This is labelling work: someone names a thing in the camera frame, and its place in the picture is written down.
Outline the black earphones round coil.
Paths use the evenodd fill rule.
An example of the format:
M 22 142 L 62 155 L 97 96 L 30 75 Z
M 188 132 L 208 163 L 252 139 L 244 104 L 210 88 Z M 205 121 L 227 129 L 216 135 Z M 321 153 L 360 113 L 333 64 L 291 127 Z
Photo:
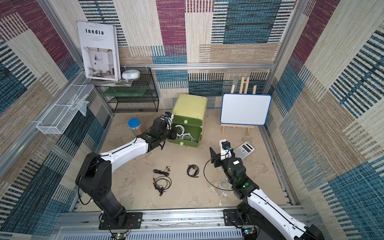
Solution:
M 200 169 L 197 165 L 189 165 L 187 168 L 187 175 L 191 178 L 199 177 Z

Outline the black earphones small coil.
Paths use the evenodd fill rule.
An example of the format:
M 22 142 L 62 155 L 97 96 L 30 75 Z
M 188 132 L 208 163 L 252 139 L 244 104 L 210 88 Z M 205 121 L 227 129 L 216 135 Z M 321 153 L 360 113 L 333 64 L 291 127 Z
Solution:
M 153 173 L 168 177 L 170 175 L 170 170 L 171 170 L 171 167 L 166 166 L 166 168 L 164 170 L 154 169 Z

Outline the black earphones large loop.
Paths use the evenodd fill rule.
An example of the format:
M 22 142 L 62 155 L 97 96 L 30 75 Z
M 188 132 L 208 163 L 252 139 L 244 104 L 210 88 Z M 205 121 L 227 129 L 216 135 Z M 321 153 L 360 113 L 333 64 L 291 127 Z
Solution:
M 155 190 L 159 192 L 159 196 L 161 197 L 164 192 L 171 187 L 172 179 L 168 176 L 159 176 L 157 178 L 153 178 L 153 185 Z

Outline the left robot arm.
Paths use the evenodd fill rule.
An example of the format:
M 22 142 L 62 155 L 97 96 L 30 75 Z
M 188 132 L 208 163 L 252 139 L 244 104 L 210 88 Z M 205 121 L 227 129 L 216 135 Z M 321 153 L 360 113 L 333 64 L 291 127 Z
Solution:
M 112 177 L 117 169 L 155 148 L 163 148 L 167 139 L 176 138 L 172 126 L 174 115 L 165 112 L 157 117 L 152 126 L 132 141 L 114 150 L 86 155 L 75 184 L 86 193 L 103 212 L 99 229 L 127 229 L 129 217 L 126 208 L 118 201 L 112 191 Z

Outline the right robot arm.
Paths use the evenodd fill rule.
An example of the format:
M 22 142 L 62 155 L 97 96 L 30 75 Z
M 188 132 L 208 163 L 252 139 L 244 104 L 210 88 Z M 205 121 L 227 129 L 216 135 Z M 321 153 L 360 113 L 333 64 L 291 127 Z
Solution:
M 237 206 L 241 223 L 254 225 L 275 240 L 323 240 L 322 231 L 315 225 L 306 225 L 275 204 L 246 174 L 242 159 L 235 157 L 232 148 L 226 146 L 216 153 L 210 148 L 215 168 L 222 168 L 235 196 L 242 201 Z

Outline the green three-drawer cabinet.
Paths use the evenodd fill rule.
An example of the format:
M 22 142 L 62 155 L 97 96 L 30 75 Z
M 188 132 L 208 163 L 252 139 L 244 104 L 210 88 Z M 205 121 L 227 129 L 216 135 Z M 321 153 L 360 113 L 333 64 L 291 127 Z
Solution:
M 170 143 L 181 146 L 197 148 L 202 138 L 204 118 L 208 99 L 202 96 L 180 94 L 173 108 L 174 114 L 172 127 L 182 125 L 185 133 L 191 133 L 196 138 L 194 142 L 178 139 L 168 140 Z

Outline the white calculator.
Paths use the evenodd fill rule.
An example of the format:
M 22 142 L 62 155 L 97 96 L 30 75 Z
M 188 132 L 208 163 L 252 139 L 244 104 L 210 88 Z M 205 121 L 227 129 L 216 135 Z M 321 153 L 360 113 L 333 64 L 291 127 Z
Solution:
M 255 151 L 255 148 L 252 147 L 248 142 L 243 143 L 236 149 L 234 149 L 234 154 L 236 155 L 237 158 L 240 159 L 245 159 L 247 158 L 250 154 L 252 154 Z

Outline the blue-lid pencil canister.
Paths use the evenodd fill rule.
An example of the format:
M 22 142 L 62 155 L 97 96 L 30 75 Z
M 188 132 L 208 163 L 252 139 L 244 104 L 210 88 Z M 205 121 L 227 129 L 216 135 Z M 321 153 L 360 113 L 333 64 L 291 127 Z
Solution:
M 136 136 L 139 136 L 143 133 L 141 122 L 138 118 L 131 118 L 128 121 L 128 126 Z

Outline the green sheet on shelf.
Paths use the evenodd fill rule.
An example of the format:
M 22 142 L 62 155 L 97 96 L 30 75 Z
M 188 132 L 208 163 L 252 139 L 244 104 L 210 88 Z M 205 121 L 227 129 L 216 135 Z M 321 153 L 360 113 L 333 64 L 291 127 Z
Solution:
M 149 90 L 147 87 L 109 87 L 103 91 L 103 97 L 142 97 Z

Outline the small whiteboard on easel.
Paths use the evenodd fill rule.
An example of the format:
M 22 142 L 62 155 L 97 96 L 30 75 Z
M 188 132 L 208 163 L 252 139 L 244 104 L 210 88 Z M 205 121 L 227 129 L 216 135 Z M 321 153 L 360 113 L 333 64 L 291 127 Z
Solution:
M 232 85 L 231 92 L 224 94 L 221 107 L 221 133 L 226 128 L 246 128 L 247 135 L 255 126 L 263 126 L 267 123 L 272 96 L 257 95 L 257 86 L 248 94 L 250 78 L 242 77 L 240 91 L 235 92 L 236 85 Z

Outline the white oval case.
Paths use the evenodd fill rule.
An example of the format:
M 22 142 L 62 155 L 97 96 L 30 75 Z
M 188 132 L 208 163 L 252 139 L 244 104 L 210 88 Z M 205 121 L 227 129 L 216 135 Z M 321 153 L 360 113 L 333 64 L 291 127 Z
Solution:
M 139 70 L 125 70 L 122 73 L 122 79 L 124 80 L 137 80 L 141 77 L 141 72 Z

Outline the Inedia magazine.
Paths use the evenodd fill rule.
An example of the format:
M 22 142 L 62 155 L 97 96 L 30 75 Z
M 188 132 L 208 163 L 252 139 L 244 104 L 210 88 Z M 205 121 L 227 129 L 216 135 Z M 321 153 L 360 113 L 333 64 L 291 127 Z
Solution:
M 85 75 L 89 79 L 121 79 L 117 29 L 113 25 L 77 22 Z

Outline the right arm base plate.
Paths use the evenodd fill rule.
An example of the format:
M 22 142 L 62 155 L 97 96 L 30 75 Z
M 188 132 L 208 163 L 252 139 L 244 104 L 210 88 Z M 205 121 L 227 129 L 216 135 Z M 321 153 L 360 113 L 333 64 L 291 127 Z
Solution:
M 246 214 L 240 209 L 224 209 L 223 215 L 225 226 L 241 227 L 249 224 Z

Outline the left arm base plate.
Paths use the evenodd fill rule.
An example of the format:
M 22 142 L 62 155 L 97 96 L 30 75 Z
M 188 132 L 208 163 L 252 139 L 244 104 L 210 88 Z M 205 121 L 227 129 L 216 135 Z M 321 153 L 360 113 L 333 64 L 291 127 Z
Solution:
M 99 230 L 136 230 L 141 228 L 143 212 L 126 212 L 121 214 L 116 220 L 111 220 L 102 213 L 99 219 Z

